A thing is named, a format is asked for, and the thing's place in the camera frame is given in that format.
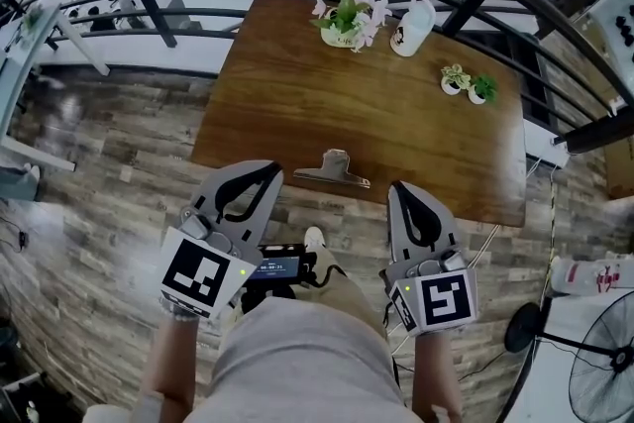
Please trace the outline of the brown cardboard box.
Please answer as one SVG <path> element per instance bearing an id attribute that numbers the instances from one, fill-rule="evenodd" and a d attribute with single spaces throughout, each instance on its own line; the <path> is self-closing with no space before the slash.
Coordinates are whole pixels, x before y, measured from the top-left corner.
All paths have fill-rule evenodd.
<path id="1" fill-rule="evenodd" d="M 604 155 L 608 196 L 634 196 L 634 136 L 606 146 Z"/>

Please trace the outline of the large metal binder clip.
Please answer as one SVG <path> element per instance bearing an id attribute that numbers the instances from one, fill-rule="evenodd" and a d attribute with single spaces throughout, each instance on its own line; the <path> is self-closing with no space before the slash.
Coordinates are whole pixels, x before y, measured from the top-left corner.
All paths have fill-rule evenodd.
<path id="1" fill-rule="evenodd" d="M 350 157 L 346 151 L 329 149 L 318 168 L 299 168 L 293 176 L 313 181 L 370 188 L 370 181 L 349 172 Z"/>

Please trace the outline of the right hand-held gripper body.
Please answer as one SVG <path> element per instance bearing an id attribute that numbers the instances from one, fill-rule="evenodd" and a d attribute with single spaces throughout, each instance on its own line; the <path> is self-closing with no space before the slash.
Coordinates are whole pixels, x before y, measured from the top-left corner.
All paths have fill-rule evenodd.
<path id="1" fill-rule="evenodd" d="M 457 328 L 477 318 L 476 272 L 458 250 L 425 261 L 392 263 L 380 277 L 410 337 Z"/>

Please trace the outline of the person's right forearm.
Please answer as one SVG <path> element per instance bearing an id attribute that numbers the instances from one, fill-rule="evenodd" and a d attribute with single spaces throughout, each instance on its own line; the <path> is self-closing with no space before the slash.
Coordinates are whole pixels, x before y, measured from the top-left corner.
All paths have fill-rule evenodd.
<path id="1" fill-rule="evenodd" d="M 412 411 L 424 423 L 463 423 L 462 393 L 448 333 L 415 339 Z"/>

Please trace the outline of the white panel with black parts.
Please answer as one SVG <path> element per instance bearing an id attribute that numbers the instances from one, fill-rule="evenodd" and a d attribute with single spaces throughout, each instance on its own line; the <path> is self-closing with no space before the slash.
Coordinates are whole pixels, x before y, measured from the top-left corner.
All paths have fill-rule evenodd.
<path id="1" fill-rule="evenodd" d="M 598 0 L 590 15 L 603 30 L 619 72 L 634 73 L 634 0 Z"/>

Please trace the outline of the small white pot variegated plant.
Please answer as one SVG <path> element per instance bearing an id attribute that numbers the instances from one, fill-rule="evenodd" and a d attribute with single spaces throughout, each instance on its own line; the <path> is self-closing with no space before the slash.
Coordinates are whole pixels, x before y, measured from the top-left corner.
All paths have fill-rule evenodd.
<path id="1" fill-rule="evenodd" d="M 460 64 L 454 63 L 441 69 L 441 88 L 448 95 L 456 95 L 462 90 L 468 90 L 472 77 L 464 72 Z"/>

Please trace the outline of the white mug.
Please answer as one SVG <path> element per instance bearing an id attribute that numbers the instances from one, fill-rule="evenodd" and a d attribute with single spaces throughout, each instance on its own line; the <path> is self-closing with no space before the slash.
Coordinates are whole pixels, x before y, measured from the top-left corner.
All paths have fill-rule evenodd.
<path id="1" fill-rule="evenodd" d="M 430 0 L 411 0 L 390 38 L 390 47 L 403 57 L 415 55 L 435 23 L 436 10 Z"/>

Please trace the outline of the white plastic bag red print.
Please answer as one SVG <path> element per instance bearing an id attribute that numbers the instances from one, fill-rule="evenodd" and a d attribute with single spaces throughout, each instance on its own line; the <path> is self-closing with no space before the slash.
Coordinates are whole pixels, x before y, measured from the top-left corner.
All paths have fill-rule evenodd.
<path id="1" fill-rule="evenodd" d="M 634 289 L 634 258 L 590 262 L 554 257 L 550 286 L 553 291 L 574 296 Z"/>

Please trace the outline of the white desk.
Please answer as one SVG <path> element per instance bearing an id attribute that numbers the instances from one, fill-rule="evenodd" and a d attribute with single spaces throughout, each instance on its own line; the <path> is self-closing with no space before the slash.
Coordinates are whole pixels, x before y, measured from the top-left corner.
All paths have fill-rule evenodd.
<path id="1" fill-rule="evenodd" d="M 0 147 L 32 162 L 73 172 L 74 162 L 26 145 L 9 135 L 14 110 L 27 77 L 36 64 L 40 47 L 54 28 L 60 29 L 101 75 L 108 76 L 110 68 L 60 12 L 59 5 L 43 8 L 30 29 L 25 28 L 26 18 L 23 16 L 0 29 Z"/>

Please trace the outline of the small white pot green plant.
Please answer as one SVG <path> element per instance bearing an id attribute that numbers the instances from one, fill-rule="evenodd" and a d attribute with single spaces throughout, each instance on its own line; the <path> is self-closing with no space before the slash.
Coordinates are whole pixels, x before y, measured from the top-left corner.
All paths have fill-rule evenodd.
<path id="1" fill-rule="evenodd" d="M 472 80 L 469 98 L 475 105 L 494 102 L 497 97 L 497 81 L 487 75 L 480 74 Z"/>

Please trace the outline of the black standing fan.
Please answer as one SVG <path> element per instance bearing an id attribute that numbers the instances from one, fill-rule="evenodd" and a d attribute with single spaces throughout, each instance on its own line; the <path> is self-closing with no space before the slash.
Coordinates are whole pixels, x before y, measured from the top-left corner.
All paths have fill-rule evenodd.
<path id="1" fill-rule="evenodd" d="M 507 327 L 506 351 L 519 353 L 543 341 L 567 346 L 574 354 L 568 397 L 581 423 L 613 423 L 634 415 L 634 291 L 608 305 L 582 341 L 548 333 L 546 311 L 535 303 L 523 305 Z"/>

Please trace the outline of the wooden table with black legs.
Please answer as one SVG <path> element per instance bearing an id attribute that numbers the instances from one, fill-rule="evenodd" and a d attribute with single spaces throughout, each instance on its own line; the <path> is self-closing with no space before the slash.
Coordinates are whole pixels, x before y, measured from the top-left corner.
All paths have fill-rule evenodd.
<path id="1" fill-rule="evenodd" d="M 411 57 L 390 47 L 391 27 L 354 53 L 327 46 L 309 22 L 312 0 L 254 0 L 213 86 L 191 158 L 209 167 L 280 163 L 294 186 L 384 203 L 402 180 L 461 219 L 520 227 L 526 149 L 520 81 L 508 66 L 439 34 Z M 497 81 L 494 102 L 448 95 L 441 69 Z M 329 149 L 370 188 L 296 178 Z"/>

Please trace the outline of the person's light t-shirt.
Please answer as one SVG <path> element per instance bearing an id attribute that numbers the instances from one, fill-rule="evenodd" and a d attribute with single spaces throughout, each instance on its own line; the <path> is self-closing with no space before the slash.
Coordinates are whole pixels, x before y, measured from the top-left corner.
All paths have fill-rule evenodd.
<path id="1" fill-rule="evenodd" d="M 385 340 L 327 306 L 268 298 L 232 328 L 183 423 L 418 423 Z"/>

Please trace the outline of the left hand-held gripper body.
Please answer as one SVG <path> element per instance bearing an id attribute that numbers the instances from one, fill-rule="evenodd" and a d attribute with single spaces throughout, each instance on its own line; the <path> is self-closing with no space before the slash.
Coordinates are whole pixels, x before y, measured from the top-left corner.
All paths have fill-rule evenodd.
<path id="1" fill-rule="evenodd" d="M 263 235 L 262 212 L 221 216 L 184 208 L 161 246 L 161 295 L 200 318 L 216 317 L 261 265 Z"/>

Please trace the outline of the white pot with pink flowers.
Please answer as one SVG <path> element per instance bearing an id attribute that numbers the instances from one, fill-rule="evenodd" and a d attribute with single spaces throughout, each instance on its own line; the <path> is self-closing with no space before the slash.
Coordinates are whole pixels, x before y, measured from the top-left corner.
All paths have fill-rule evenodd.
<path id="1" fill-rule="evenodd" d="M 310 23 L 319 29 L 324 43 L 359 53 L 372 46 L 392 12 L 388 0 L 340 0 L 336 7 L 315 0 L 312 15 Z"/>

